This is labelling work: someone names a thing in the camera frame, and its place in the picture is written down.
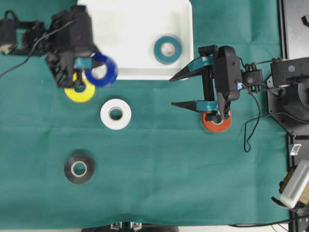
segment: orange tape roll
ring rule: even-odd
[[[223,131],[226,131],[232,122],[232,114],[229,111],[228,112],[228,119],[225,119],[219,123],[215,123],[213,121],[206,121],[206,113],[202,113],[202,122],[203,126],[212,133],[221,133]]]

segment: metal bracket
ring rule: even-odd
[[[131,225],[131,229],[133,229],[135,232],[141,229],[141,223],[131,222],[130,225]]]
[[[121,231],[122,230],[122,222],[117,222],[114,224],[111,224],[111,230]],[[130,222],[130,229],[136,231],[139,231],[141,229],[141,223],[138,222]]]
[[[289,154],[290,156],[297,156],[300,150],[301,144],[290,144],[289,145]]]
[[[111,224],[111,230],[120,230],[122,228],[122,222],[117,222],[117,223],[114,223],[114,224]]]

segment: black tape roll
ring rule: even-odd
[[[74,170],[77,164],[83,165],[85,167],[85,171],[82,173],[77,173]],[[82,184],[88,181],[92,177],[94,171],[95,166],[93,160],[83,151],[75,151],[64,165],[64,174],[70,182],[75,184]]]

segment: blue tape roll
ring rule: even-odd
[[[111,85],[115,82],[118,76],[118,68],[115,62],[101,53],[96,53],[92,59],[103,62],[107,67],[107,72],[103,78],[97,79],[95,78],[90,69],[85,70],[85,75],[90,83],[95,86],[104,87],[107,85]]]
[[[165,56],[162,51],[162,45],[169,43],[172,44],[175,48],[174,53],[171,56]],[[180,42],[171,36],[164,36],[160,38],[154,46],[154,56],[162,64],[172,64],[180,57],[182,53],[182,46]]]

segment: black cable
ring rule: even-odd
[[[255,101],[255,103],[256,103],[256,106],[257,106],[257,108],[258,108],[258,111],[259,111],[259,115],[258,115],[258,117],[256,118],[257,119],[257,121],[256,121],[256,123],[255,123],[255,125],[254,125],[254,127],[253,127],[253,129],[252,129],[252,131],[251,131],[251,134],[249,135],[249,137],[247,138],[247,123],[245,123],[245,132],[244,132],[244,144],[243,144],[243,149],[244,149],[244,151],[245,152],[250,152],[250,150],[251,150],[251,144],[249,143],[249,140],[251,139],[251,137],[253,136],[253,134],[254,134],[254,132],[255,132],[255,129],[256,129],[256,127],[257,127],[257,125],[258,125],[258,123],[259,123],[259,121],[260,121],[260,118],[261,118],[261,107],[260,107],[260,104],[259,104],[259,102],[257,101],[257,99],[256,99],[256,97],[252,94],[252,92],[250,91],[250,89],[247,87],[247,86],[245,86],[244,84],[241,84],[245,89],[247,89],[247,91],[248,91],[248,93],[253,97],[253,99],[254,99],[254,101]]]
[[[275,61],[275,59],[270,59],[270,60],[266,60],[266,61],[262,61],[262,62],[257,62],[257,63],[255,63],[256,65],[257,64],[265,64],[265,63],[270,63],[270,62],[273,62],[273,61]]]
[[[246,66],[243,64],[242,58],[239,58],[239,59],[240,59],[240,61],[241,61],[242,67],[243,67],[244,69],[246,69]]]
[[[273,225],[270,225],[275,232],[278,232]]]
[[[53,34],[59,32],[59,31],[61,31],[61,30],[63,30],[64,28],[66,28],[67,26],[69,26],[70,24],[72,24],[72,23],[74,23],[74,22],[75,22],[75,20],[71,20],[71,21],[69,21],[68,23],[66,23],[65,25],[63,25],[62,27],[60,27],[60,28],[58,28],[58,29],[56,29],[56,30],[54,30],[54,31],[52,31],[52,32],[50,32],[50,33],[48,33],[48,34],[46,34],[46,35],[43,35],[41,38],[39,38],[39,39],[37,40],[37,42],[34,44],[34,46],[32,47],[32,49],[31,49],[29,55],[27,56],[27,58],[26,58],[23,62],[21,62],[20,64],[17,64],[17,65],[15,65],[14,67],[10,68],[9,70],[7,70],[7,71],[1,73],[1,74],[0,74],[0,78],[3,77],[5,74],[9,73],[10,71],[12,71],[12,70],[14,70],[14,69],[16,69],[16,68],[22,66],[23,64],[27,63],[27,61],[29,60],[29,58],[32,56],[32,54],[33,54],[33,52],[34,52],[34,49],[36,48],[36,46],[39,44],[40,41],[46,39],[47,37],[49,37],[49,36],[51,36],[51,35],[53,35]]]
[[[299,216],[299,217],[294,217],[294,218],[290,218],[290,219],[286,219],[286,220],[282,220],[282,221],[276,221],[276,222],[271,222],[271,223],[266,223],[266,224],[256,224],[256,225],[230,225],[232,227],[239,227],[239,228],[247,228],[247,227],[262,227],[262,226],[270,226],[270,225],[275,225],[275,224],[282,224],[282,223],[289,223],[292,221],[296,221],[302,218],[308,218],[309,214],[303,215],[303,216]]]
[[[278,226],[280,226],[281,228],[283,228],[285,231],[289,232],[289,230],[287,230],[286,228],[284,228],[282,225],[278,224]]]
[[[296,117],[294,117],[294,116],[292,116],[292,115],[290,115],[290,114],[284,113],[284,112],[277,112],[277,113],[272,113],[272,114],[268,114],[268,115],[264,115],[264,116],[259,116],[259,117],[252,118],[252,119],[250,119],[250,120],[248,120],[248,121],[245,122],[245,131],[244,131],[244,149],[245,149],[245,152],[249,152],[250,149],[251,149],[251,145],[250,145],[250,143],[248,142],[248,140],[252,137],[252,135],[253,135],[253,133],[254,133],[254,129],[253,129],[253,131],[251,132],[251,135],[250,135],[249,138],[246,140],[246,136],[247,136],[247,124],[248,124],[249,122],[251,122],[251,121],[254,121],[254,120],[257,120],[257,119],[260,120],[261,118],[268,117],[268,116],[274,116],[274,115],[285,115],[285,116],[288,116],[288,117],[290,117],[290,118],[292,118],[292,119],[294,119],[294,120],[296,120],[296,121],[298,121],[298,122],[301,122],[301,123],[304,123],[304,124],[309,124],[309,122],[300,120],[300,119],[298,119],[298,118],[296,118]],[[246,143],[249,145],[249,150],[246,150]]]
[[[8,10],[8,11],[6,11],[6,12],[4,13],[4,19],[8,19],[9,14],[11,14],[11,15],[13,16],[13,19],[14,19],[16,22],[19,22],[19,20],[18,20],[16,14],[15,14],[14,11],[12,11],[12,10]]]
[[[284,208],[284,209],[288,209],[288,210],[290,210],[294,213],[297,213],[298,210],[309,209],[307,206],[305,206],[305,207],[294,207],[293,209],[290,209],[289,207],[286,207],[280,200],[276,199],[275,197],[271,197],[271,200],[274,203],[276,203],[279,207]]]
[[[263,92],[268,92],[270,90],[275,90],[275,89],[281,89],[282,87],[271,87],[271,88],[264,88],[262,90],[259,91],[254,91],[254,93],[263,93]]]

